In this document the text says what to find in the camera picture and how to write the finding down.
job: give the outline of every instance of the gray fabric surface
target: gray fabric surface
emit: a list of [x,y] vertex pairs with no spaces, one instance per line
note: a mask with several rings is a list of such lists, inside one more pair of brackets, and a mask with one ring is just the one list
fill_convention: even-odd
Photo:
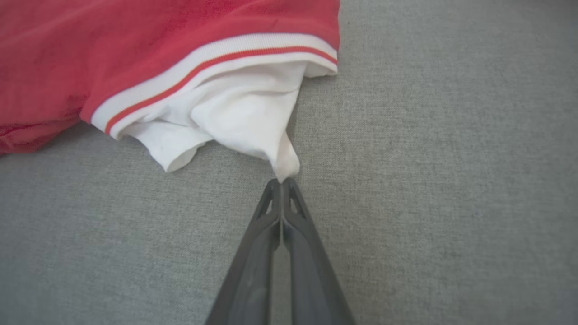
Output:
[[[343,0],[297,177],[359,324],[578,323],[578,4]],[[201,324],[268,179],[88,125],[0,158],[1,324]],[[290,323],[288,254],[273,323]]]

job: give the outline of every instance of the white fabric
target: white fabric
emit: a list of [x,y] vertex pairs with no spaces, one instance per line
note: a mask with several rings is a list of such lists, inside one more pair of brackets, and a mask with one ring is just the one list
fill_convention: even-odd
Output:
[[215,139],[269,160],[282,182],[299,171],[285,129],[308,65],[261,64],[220,74],[173,97],[123,133],[139,139],[166,171],[184,166],[199,146]]

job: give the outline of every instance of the gray upholstery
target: gray upholstery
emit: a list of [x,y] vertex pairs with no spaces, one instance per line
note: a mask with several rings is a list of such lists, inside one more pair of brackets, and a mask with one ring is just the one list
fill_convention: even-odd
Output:
[[[578,322],[576,1],[343,0],[297,176],[359,324]],[[1,324],[201,324],[265,183],[78,125],[0,158]],[[273,323],[290,324],[288,253]]]

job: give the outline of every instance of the white cuff trim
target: white cuff trim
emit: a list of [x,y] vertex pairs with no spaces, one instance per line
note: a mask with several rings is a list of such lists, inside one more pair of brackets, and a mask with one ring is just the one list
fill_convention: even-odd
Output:
[[118,139],[126,126],[162,106],[163,99],[185,93],[212,76],[251,65],[289,61],[311,63],[305,72],[308,77],[337,72],[336,50],[316,36],[237,36],[204,45],[160,75],[110,97],[94,112],[91,122]]

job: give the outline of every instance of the white stripe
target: white stripe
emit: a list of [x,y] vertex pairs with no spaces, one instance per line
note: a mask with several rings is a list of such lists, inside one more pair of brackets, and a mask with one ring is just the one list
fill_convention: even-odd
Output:
[[[173,87],[175,84],[183,80],[187,74],[195,69],[199,64],[212,60],[216,57],[237,53],[240,51],[289,46],[312,47],[327,53],[333,58],[337,58],[337,51],[327,42],[316,36],[305,34],[251,34],[219,40],[199,47],[160,75],[110,97],[101,106],[99,106],[98,109],[96,109],[92,115],[91,122],[100,130],[104,131],[108,121],[116,114],[122,112],[124,109],[134,104],[145,101]],[[258,57],[254,56],[238,58],[232,61],[214,65],[203,70],[192,80],[190,80],[182,89],[177,91],[177,93],[172,94],[169,97],[174,98],[183,92],[189,91],[201,84],[203,80],[206,80],[207,78],[210,78],[211,76],[214,76],[218,73],[232,71],[255,64],[291,61],[311,62],[314,65],[319,65],[326,69],[325,73],[308,72],[306,74],[307,76],[314,76],[316,74],[334,74],[337,72],[337,66],[333,62],[313,53],[268,54]],[[133,123],[135,120],[147,115],[156,109],[159,109],[164,105],[165,102],[166,101],[161,100],[160,102],[140,109],[137,112],[134,112],[123,118],[113,126],[110,135],[114,138],[118,138],[122,129]]]

